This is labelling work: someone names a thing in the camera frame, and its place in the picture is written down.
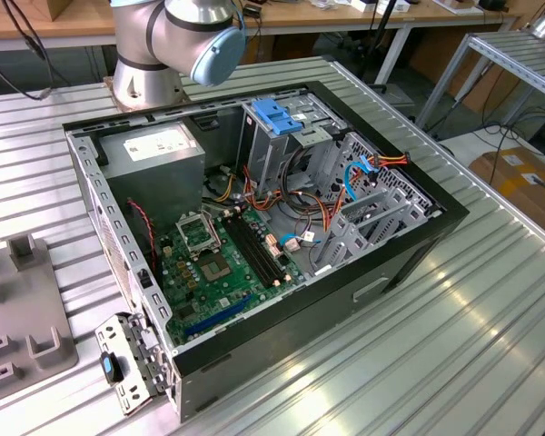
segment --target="aluminum profile table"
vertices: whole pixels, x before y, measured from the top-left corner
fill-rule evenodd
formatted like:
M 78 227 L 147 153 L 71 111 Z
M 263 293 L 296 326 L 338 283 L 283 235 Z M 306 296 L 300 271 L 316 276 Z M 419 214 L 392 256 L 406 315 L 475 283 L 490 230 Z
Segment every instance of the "aluminum profile table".
M 125 418 L 94 328 L 126 308 L 86 216 L 61 123 L 116 112 L 99 84 L 0 97 L 0 241 L 45 238 L 79 352 L 0 401 L 0 434 L 541 434 L 545 232 L 342 68 L 249 65 L 197 100 L 320 80 L 470 210 L 399 288 L 178 427 L 165 398 Z
M 545 94 L 545 41 L 537 39 L 525 30 L 466 35 L 432 91 L 428 102 L 424 105 L 416 125 L 423 127 L 426 124 L 470 49 L 477 51 L 483 57 L 457 94 L 457 100 L 471 89 L 489 63 L 501 66 L 530 86 L 528 92 L 513 105 L 505 121 L 518 112 L 530 91 L 537 89 Z

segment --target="blue latch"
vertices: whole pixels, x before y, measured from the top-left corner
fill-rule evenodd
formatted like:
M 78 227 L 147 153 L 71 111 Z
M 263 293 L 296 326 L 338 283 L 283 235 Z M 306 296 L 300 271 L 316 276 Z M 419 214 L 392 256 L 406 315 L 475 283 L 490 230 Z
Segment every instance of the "blue latch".
M 112 370 L 112 367 L 111 367 L 111 359 L 109 359 L 108 357 L 105 357 L 105 358 L 103 359 L 103 366 L 104 366 L 104 369 L 105 369 L 105 372 L 106 372 L 106 373 L 111 372 L 111 370 Z
M 277 104 L 272 98 L 257 100 L 253 103 L 253 108 L 276 134 L 291 134 L 302 130 L 302 124 L 294 121 L 286 108 Z

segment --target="gray plastic holder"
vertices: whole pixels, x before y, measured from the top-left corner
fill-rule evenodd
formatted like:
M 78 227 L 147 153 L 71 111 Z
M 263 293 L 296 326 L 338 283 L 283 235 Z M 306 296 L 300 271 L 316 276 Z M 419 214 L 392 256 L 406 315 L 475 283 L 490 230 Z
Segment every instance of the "gray plastic holder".
M 7 241 L 0 248 L 0 399 L 77 360 L 45 242 Z

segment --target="red wire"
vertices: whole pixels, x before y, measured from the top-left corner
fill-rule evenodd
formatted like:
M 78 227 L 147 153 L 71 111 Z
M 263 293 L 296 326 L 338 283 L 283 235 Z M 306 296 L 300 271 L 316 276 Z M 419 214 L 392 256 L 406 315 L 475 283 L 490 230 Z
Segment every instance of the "red wire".
M 149 234 L 149 240 L 152 245 L 152 270 L 154 270 L 155 273 L 155 243 L 154 243 L 154 232 L 152 231 L 152 224 L 149 221 L 149 218 L 147 217 L 147 213 L 145 213 L 144 209 L 134 202 L 133 200 L 127 200 L 127 204 L 132 205 L 135 209 L 137 209 L 137 212 L 142 215 L 142 218 L 145 221 L 145 225 L 147 226 L 147 232 Z

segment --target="blue drive bay latch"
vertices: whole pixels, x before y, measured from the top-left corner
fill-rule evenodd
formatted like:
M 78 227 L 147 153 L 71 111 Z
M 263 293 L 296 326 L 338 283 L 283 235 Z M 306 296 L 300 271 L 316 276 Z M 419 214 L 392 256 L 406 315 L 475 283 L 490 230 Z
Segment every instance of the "blue drive bay latch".
M 276 134 L 291 134 L 302 130 L 302 124 L 294 121 L 286 108 L 272 98 L 257 100 L 253 103 L 253 109 Z

